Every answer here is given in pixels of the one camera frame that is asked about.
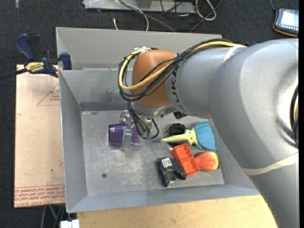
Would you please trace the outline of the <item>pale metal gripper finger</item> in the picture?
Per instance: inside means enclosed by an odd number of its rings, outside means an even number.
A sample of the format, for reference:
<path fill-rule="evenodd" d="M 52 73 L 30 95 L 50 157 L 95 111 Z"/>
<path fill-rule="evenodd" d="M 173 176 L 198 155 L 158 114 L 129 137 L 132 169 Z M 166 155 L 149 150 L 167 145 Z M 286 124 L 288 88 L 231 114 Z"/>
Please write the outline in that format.
<path fill-rule="evenodd" d="M 120 113 L 120 124 L 129 125 L 132 123 L 132 117 L 128 110 L 124 110 Z"/>
<path fill-rule="evenodd" d="M 126 126 L 123 130 L 123 140 L 121 145 L 122 150 L 126 150 L 130 147 L 132 137 L 133 137 L 132 127 Z"/>

